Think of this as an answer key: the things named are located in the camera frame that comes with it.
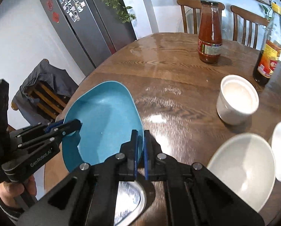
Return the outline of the person's left hand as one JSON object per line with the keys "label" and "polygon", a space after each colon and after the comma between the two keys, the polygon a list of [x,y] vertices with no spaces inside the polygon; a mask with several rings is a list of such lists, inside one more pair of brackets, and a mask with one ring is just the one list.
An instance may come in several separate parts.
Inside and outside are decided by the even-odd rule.
{"label": "person's left hand", "polygon": [[[31,195],[36,196],[37,188],[34,175],[28,178],[26,183],[26,189]],[[24,192],[24,186],[20,183],[0,183],[0,198],[2,202],[11,208],[20,208],[19,204],[15,201],[15,198],[20,196]]]}

